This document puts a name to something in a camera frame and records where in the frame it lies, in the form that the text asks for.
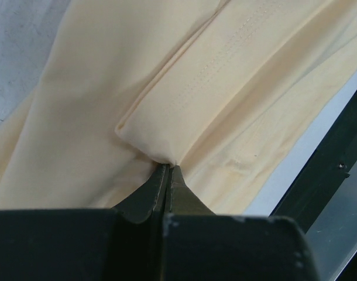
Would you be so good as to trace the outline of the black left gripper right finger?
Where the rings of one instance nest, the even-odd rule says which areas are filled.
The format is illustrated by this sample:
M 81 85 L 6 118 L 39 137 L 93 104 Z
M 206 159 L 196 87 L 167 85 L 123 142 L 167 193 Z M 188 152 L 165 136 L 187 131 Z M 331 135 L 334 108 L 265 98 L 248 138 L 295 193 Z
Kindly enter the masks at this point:
M 170 170 L 163 221 L 164 280 L 318 280 L 289 217 L 216 215 Z

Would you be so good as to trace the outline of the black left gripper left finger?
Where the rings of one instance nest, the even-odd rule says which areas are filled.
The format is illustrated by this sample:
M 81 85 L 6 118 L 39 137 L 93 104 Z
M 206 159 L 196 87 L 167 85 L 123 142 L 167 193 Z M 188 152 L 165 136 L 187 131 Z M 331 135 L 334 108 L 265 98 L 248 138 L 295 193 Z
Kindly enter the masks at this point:
M 159 280 L 168 178 L 112 208 L 0 211 L 0 280 Z

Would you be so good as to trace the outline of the yellow t shirt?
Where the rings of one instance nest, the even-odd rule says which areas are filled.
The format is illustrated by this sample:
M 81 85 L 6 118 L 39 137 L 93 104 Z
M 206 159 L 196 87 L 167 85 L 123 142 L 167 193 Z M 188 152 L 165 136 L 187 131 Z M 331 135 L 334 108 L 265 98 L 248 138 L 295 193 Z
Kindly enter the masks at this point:
M 0 125 L 0 210 L 116 205 L 156 163 L 240 214 L 357 70 L 357 1 L 72 1 Z

